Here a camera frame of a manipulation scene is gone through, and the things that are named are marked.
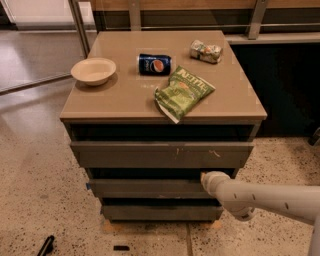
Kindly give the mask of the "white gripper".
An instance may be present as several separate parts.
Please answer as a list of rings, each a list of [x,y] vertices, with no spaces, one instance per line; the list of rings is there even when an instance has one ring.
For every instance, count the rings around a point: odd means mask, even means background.
[[[223,173],[218,171],[211,171],[211,172],[201,172],[201,184],[204,188],[204,190],[212,197],[216,195],[216,189],[218,185],[226,180],[229,180],[230,177]]]

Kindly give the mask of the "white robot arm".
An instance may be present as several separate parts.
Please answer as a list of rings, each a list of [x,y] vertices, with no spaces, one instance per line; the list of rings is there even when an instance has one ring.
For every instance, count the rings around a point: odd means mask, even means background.
[[[202,173],[201,184],[240,221],[251,220],[259,208],[312,225],[308,256],[320,256],[319,186],[247,183],[218,171]]]

